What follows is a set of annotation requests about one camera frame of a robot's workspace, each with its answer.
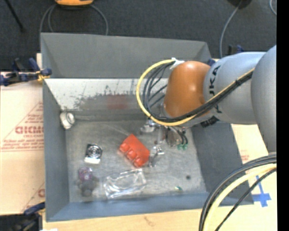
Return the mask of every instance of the red plastic object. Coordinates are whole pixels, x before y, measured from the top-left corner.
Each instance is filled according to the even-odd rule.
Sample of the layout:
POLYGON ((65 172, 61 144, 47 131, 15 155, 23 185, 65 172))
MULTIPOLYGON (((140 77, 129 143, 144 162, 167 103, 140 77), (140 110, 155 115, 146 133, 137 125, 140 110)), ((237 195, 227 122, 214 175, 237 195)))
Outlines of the red plastic object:
POLYGON ((149 160, 150 151, 133 134, 123 141, 119 149, 136 167, 141 167, 149 160))

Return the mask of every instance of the black wire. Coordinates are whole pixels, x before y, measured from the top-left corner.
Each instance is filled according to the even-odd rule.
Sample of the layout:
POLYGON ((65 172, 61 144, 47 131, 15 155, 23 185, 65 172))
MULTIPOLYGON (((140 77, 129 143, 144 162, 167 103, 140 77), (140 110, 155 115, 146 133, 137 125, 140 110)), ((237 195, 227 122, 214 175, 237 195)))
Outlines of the black wire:
POLYGON ((262 175, 259 179, 257 179, 255 181, 254 184, 252 184, 252 186, 242 195, 242 197, 235 203, 235 205, 233 206, 233 208, 229 211, 229 213, 227 214, 227 216, 223 219, 223 221, 217 226, 217 228, 215 229, 215 231, 218 231, 221 226, 228 220, 228 218, 232 215, 232 213, 239 207, 239 205, 241 204, 241 202, 251 193, 252 190, 254 190, 254 188, 265 178, 267 178, 269 175, 273 174, 274 172, 276 172, 276 168, 270 170, 269 172, 265 173, 264 175, 262 175))
POLYGON ((263 157, 254 159, 252 161, 249 161, 249 162, 243 164, 238 169, 234 170, 232 173, 230 173, 222 181, 220 181, 215 186, 214 190, 209 194, 209 196, 207 197, 207 200, 206 200, 206 202, 202 208, 200 221, 199 221, 199 231, 203 230, 203 224, 204 224, 204 221, 207 217, 207 213, 208 213, 212 203, 214 202, 216 197, 220 194, 221 189, 228 181, 230 181, 232 178, 236 177, 237 175, 244 173, 246 170, 249 170, 249 169, 252 169, 255 167, 259 167, 259 166, 263 166, 263 165, 267 165, 267 164, 272 164, 272 163, 276 163, 276 153, 269 154, 268 156, 263 156, 263 157))
POLYGON ((162 66, 160 66, 159 68, 156 68, 155 70, 153 70, 153 71, 151 72, 151 74, 149 75, 148 79, 146 80, 145 84, 144 84, 144 90, 143 90, 143 94, 142 94, 143 105, 144 105, 145 109, 148 110, 153 117, 159 117, 159 116, 156 115, 156 114, 154 114, 154 113, 152 113, 152 111, 151 111, 151 109, 150 109, 150 106, 149 106, 149 104, 148 104, 148 102, 149 102, 149 91, 147 91, 147 88, 150 89, 150 91, 151 91, 151 89, 152 89, 152 83, 153 83, 154 79, 156 78, 156 76, 157 76, 161 71, 162 71, 162 74, 163 74, 164 71, 165 71, 165 69, 166 69, 167 67, 171 66, 171 65, 172 65, 172 63, 169 63, 169 64, 166 64, 166 65, 162 65, 162 66))
POLYGON ((152 103, 152 104, 150 104, 149 105, 149 107, 151 108, 151 107, 153 107, 157 102, 159 102, 162 98, 164 98, 165 97, 165 95, 163 94, 162 96, 160 96, 158 99, 156 99, 155 101, 154 101, 154 103, 152 103))
POLYGON ((215 107, 216 104, 221 102, 225 97, 227 97, 232 91, 234 91, 241 84, 243 84, 244 82, 246 82, 249 79, 251 79, 252 73, 253 73, 253 71, 250 71, 248 74, 240 77, 239 79, 234 81, 232 84, 230 84, 220 95, 215 96, 210 101, 206 102, 205 104, 203 104, 202 106, 198 107, 197 109, 195 109, 195 110, 193 110, 191 112, 188 112, 188 113, 186 113, 184 115, 181 115, 181 116, 177 116, 177 117, 173 117, 173 118, 160 117, 160 116, 158 116, 156 114, 151 113, 148 110, 148 108, 147 108, 148 107, 147 104, 144 104, 144 106, 150 112, 152 117, 154 117, 155 119, 158 119, 158 120, 167 121, 169 123, 177 122, 177 121, 183 120, 183 119, 191 117, 191 116, 195 116, 194 118, 197 118, 197 117, 203 115, 204 113, 206 113, 207 111, 209 111, 210 109, 212 109, 213 107, 215 107))
POLYGON ((158 95, 162 90, 164 90, 167 87, 167 84, 162 86, 160 89, 158 89, 150 98, 149 101, 151 101, 156 95, 158 95))
MULTIPOLYGON (((57 6, 57 4, 54 4, 52 6, 50 6, 46 12, 44 13, 43 17, 42 17, 42 20, 41 20, 41 23, 40 23, 40 26, 39 26, 39 33, 41 34, 42 32, 42 27, 43 27, 43 24, 44 24, 44 20, 46 18, 46 16, 48 15, 48 27, 50 29, 51 32, 54 32, 53 30, 53 27, 51 25, 51 16, 52 16, 52 13, 53 13, 53 10, 54 8, 57 6)), ((103 18, 104 20, 104 23, 105 23, 105 35, 108 35, 108 32, 109 32, 109 26, 108 26, 108 21, 107 21, 107 18, 105 17, 105 15, 103 14, 102 11, 100 11, 96 6, 90 4, 90 7, 93 8, 94 10, 96 10, 100 15, 101 17, 103 18)))

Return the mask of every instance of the cable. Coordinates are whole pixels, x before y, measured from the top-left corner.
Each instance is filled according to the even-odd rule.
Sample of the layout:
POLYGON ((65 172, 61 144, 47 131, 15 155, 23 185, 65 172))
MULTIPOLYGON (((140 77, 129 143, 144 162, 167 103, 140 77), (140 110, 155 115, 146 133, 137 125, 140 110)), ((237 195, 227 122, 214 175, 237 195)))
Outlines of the cable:
POLYGON ((137 98, 137 102, 141 108, 141 110, 153 121, 155 121, 156 123, 163 125, 163 126, 179 126, 185 122, 188 122, 194 118, 197 118, 201 115, 203 115, 204 113, 206 113, 207 111, 209 111, 210 109, 212 109, 217 103, 219 103, 220 101, 222 101, 227 95, 229 95, 235 88, 237 88, 238 86, 240 86, 242 83, 244 83, 245 81, 251 79, 252 77, 252 73, 254 71, 254 68, 251 69, 250 71, 248 71, 247 73, 243 74, 242 76, 240 76, 237 80, 233 81, 230 85, 228 85, 227 87, 225 87, 223 90, 221 90, 220 92, 218 92, 214 97, 212 97, 211 99, 209 99, 205 104, 203 104, 202 106, 200 106, 199 108, 184 114, 182 116, 178 116, 178 117, 174 117, 174 118, 168 118, 168 117, 158 117, 155 114, 153 114, 150 110, 148 110, 148 106, 147 106, 147 102, 146 102, 146 98, 147 96, 145 95, 146 92, 146 88, 148 86, 148 82, 150 82, 152 84, 153 82, 153 77, 155 77, 158 73, 157 71, 155 71, 153 74, 151 74, 151 76, 149 77, 149 79, 146 81, 145 86, 144 86, 144 90, 143 90, 143 103, 141 102, 140 99, 140 94, 139 94, 139 89, 140 89, 140 85, 141 82, 143 81, 143 79, 145 78, 145 76, 153 69, 164 65, 164 64, 170 64, 172 62, 176 61, 175 59, 171 59, 171 60, 164 60, 161 62, 158 62, 152 66, 150 66, 139 78, 138 83, 137 83, 137 87, 136 87, 136 98, 137 98))
POLYGON ((93 4, 90 5, 93 9, 95 9, 101 16, 102 18, 104 19, 104 22, 105 22, 105 26, 106 26, 106 32, 105 32, 105 35, 108 35, 108 32, 109 32, 109 26, 108 26, 108 21, 105 17, 105 15, 102 13, 102 11, 100 11, 97 7, 95 7, 93 4))
POLYGON ((270 1, 269 1, 269 6, 270 6, 270 9, 272 10, 272 12, 277 16, 277 12, 273 9, 272 1, 273 1, 273 0, 270 0, 270 1))
POLYGON ((207 214, 209 209, 211 208, 213 202, 219 195, 220 191, 222 190, 223 186, 227 184, 231 179, 237 177, 239 174, 244 173, 247 170, 253 169, 255 167, 260 167, 268 164, 276 164, 276 153, 269 154, 268 156, 263 156, 254 160, 251 160, 245 164, 243 164, 238 169, 234 170, 230 173, 226 178, 224 178, 220 183, 216 185, 213 191, 207 197, 207 200, 202 208, 200 221, 199 221, 199 231, 203 231, 203 224, 206 220, 207 214))
MULTIPOLYGON (((51 25, 51 15, 53 13, 53 10, 54 8, 57 6, 57 4, 54 4, 52 6, 50 6, 46 12, 44 13, 43 17, 42 17, 42 20, 41 20, 41 23, 40 23, 40 26, 39 26, 39 33, 41 34, 42 32, 42 27, 43 27, 43 24, 44 24, 44 21, 45 21, 45 18, 46 16, 48 15, 48 27, 50 29, 51 32, 54 32, 53 30, 53 27, 51 25)), ((109 26, 108 26, 108 21, 105 17, 105 15, 102 13, 102 11, 100 11, 97 7, 95 7, 94 5, 90 5, 91 8, 93 8, 94 10, 96 10, 100 15, 101 17, 103 18, 104 22, 105 22, 105 35, 108 35, 108 32, 109 32, 109 26)))
POLYGON ((207 217, 206 217, 206 221, 204 222, 203 225, 203 231, 207 231, 209 229, 209 225, 208 223, 210 222, 214 211, 218 208, 219 204, 222 202, 222 200, 231 192, 233 191, 233 189, 235 189, 236 187, 238 187, 239 185, 241 185, 243 182, 254 178, 255 176, 265 173, 268 170, 274 169, 276 168, 276 165, 268 165, 264 168, 260 168, 260 169, 256 169, 254 171, 252 171, 251 173, 242 176, 241 178, 238 178, 236 181, 234 181, 233 183, 231 183, 225 190, 223 190, 220 195, 215 199, 215 201, 213 202, 210 210, 208 211, 207 217))
POLYGON ((269 172, 265 173, 264 175, 262 175, 259 179, 257 179, 255 181, 255 183, 242 195, 242 197, 235 203, 235 205, 233 206, 233 208, 229 211, 229 213, 227 214, 227 216, 223 219, 223 221, 217 226, 217 228, 215 229, 215 231, 218 231, 221 226, 228 220, 228 218, 232 215, 232 213, 234 213, 234 211, 239 207, 239 205, 241 204, 241 202, 251 193, 251 191, 253 191, 255 189, 255 187, 265 178, 267 178, 269 175, 273 174, 274 172, 276 172, 276 168, 270 170, 269 172))
POLYGON ((223 44, 223 35, 225 34, 226 28, 228 27, 228 24, 230 23, 232 17, 236 14, 237 10, 239 9, 241 3, 243 0, 240 0, 240 2, 238 3, 238 5, 236 6, 235 10, 232 12, 232 14, 230 15, 230 17, 228 18, 226 24, 223 27, 223 31, 221 34, 221 39, 220 39, 220 58, 223 57, 223 53, 222 53, 222 44, 223 44))

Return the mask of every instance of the black cable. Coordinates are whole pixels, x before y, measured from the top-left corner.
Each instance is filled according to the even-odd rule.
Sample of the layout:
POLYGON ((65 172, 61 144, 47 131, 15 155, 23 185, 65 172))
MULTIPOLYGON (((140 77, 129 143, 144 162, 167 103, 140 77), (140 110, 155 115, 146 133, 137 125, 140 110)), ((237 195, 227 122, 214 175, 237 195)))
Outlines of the black cable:
MULTIPOLYGON (((40 23, 40 26, 39 26, 39 33, 41 34, 42 32, 42 27, 43 27, 43 24, 44 24, 44 21, 45 21, 45 18, 46 16, 48 15, 48 27, 50 29, 51 32, 54 32, 53 30, 53 27, 51 25, 51 15, 53 13, 53 10, 54 8, 57 6, 57 4, 54 4, 52 6, 50 6, 46 12, 44 13, 43 17, 42 17, 42 20, 41 20, 41 23, 40 23)), ((93 8, 94 10, 96 10, 100 15, 101 17, 103 18, 104 20, 104 23, 105 23, 105 35, 108 35, 108 32, 109 32, 109 26, 108 26, 108 21, 105 17, 105 15, 102 13, 102 11, 100 11, 97 7, 95 7, 94 5, 90 5, 91 8, 93 8)))
POLYGON ((149 102, 149 91, 147 91, 147 89, 152 89, 152 83, 153 83, 153 81, 154 81, 154 79, 156 78, 156 76, 162 71, 162 73, 164 73, 164 71, 165 71, 165 69, 167 68, 167 67, 169 67, 169 66, 171 66, 172 65, 172 63, 170 63, 170 64, 166 64, 166 65, 162 65, 160 68, 157 68, 157 69, 155 69, 154 71, 152 71, 151 72, 151 74, 150 74, 150 76, 148 77, 148 79, 146 80, 146 82, 145 82, 145 84, 144 84, 144 90, 143 90, 143 94, 142 94, 142 99, 143 99, 143 104, 144 104, 144 107, 148 110, 148 111, 150 111, 150 112, 152 112, 151 110, 150 110, 150 106, 149 106, 149 104, 148 104, 148 102, 149 102))
POLYGON ((195 110, 193 110, 191 112, 188 112, 188 113, 186 113, 184 115, 181 115, 181 116, 177 116, 177 117, 173 117, 173 118, 160 117, 160 116, 157 116, 156 114, 151 113, 148 110, 147 104, 146 104, 146 100, 143 101, 144 102, 144 106, 150 112, 152 117, 154 117, 155 119, 162 120, 162 121, 167 121, 167 122, 170 122, 170 123, 171 122, 177 122, 177 121, 180 121, 182 119, 185 119, 185 118, 188 118, 188 117, 191 117, 191 116, 195 116, 194 118, 197 118, 197 117, 203 115, 204 113, 206 113, 207 111, 209 111, 210 109, 212 109, 213 107, 215 107, 216 104, 221 102, 225 97, 227 97, 237 87, 239 87, 244 82, 246 82, 249 79, 251 79, 252 73, 253 73, 253 70, 250 70, 247 74, 241 76, 236 81, 234 81, 232 84, 230 84, 228 87, 226 87, 219 95, 216 95, 210 101, 206 102, 205 104, 203 104, 202 106, 198 107, 197 109, 195 109, 195 110))
POLYGON ((215 231, 218 231, 222 225, 228 220, 228 218, 232 215, 232 213, 239 207, 239 205, 241 204, 241 202, 251 193, 252 190, 255 189, 255 187, 265 178, 267 178, 269 175, 273 174, 274 172, 276 172, 276 168, 270 170, 269 172, 265 173, 264 175, 262 175, 259 179, 257 179, 255 181, 254 184, 252 184, 252 186, 242 195, 242 197, 235 203, 235 205, 233 206, 233 208, 229 211, 229 213, 227 214, 227 216, 223 219, 223 221, 217 226, 217 228, 215 229, 215 231))
POLYGON ((254 159, 252 161, 249 161, 245 164, 243 164, 241 167, 238 169, 234 170, 232 173, 230 173, 226 178, 224 178, 222 181, 220 181, 214 188, 214 190, 209 194, 207 197, 207 200, 202 208, 201 216, 200 216, 200 221, 199 221, 199 231, 203 230, 203 224, 206 219, 207 213, 216 199, 216 197, 220 194, 222 187, 230 181, 232 178, 236 177, 237 175, 244 173, 246 170, 267 165, 267 164, 272 164, 276 163, 276 153, 269 154, 268 156, 263 156, 257 159, 254 159))
POLYGON ((224 27, 223 27, 223 31, 222 31, 222 34, 221 34, 221 38, 220 38, 220 58, 223 57, 223 50, 222 50, 222 44, 223 44, 223 35, 225 34, 225 31, 228 27, 228 24, 230 23, 232 17, 236 14, 237 10, 239 9, 241 3, 242 3, 243 0, 240 0, 240 2, 238 3, 238 5, 236 6, 235 10, 232 12, 232 14, 230 15, 230 17, 228 18, 227 22, 225 23, 224 27))

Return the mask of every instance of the metal object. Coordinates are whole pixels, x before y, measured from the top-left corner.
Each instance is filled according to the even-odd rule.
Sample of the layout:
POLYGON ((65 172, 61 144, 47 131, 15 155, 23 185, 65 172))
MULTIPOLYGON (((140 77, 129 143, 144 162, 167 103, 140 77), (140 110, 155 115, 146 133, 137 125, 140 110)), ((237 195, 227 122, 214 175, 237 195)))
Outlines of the metal object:
POLYGON ((19 58, 15 58, 12 64, 12 71, 0 75, 0 86, 9 86, 16 83, 28 82, 32 80, 43 81, 45 78, 49 78, 52 74, 50 68, 40 69, 37 62, 33 59, 29 59, 29 69, 21 64, 19 58))
POLYGON ((171 129, 167 130, 166 140, 169 146, 175 146, 182 143, 181 136, 176 131, 171 129))
POLYGON ((60 121, 65 129, 70 129, 75 123, 75 117, 72 113, 63 111, 60 114, 60 121))
POLYGON ((157 157, 159 155, 164 155, 165 152, 160 146, 154 146, 151 150, 152 152, 155 151, 153 154, 149 157, 149 167, 155 167, 155 164, 157 162, 157 157))
POLYGON ((140 128, 142 133, 152 133, 156 128, 156 123, 151 119, 147 120, 147 122, 140 128))
POLYGON ((99 164, 101 162, 103 149, 96 144, 88 144, 84 161, 90 164, 99 164))

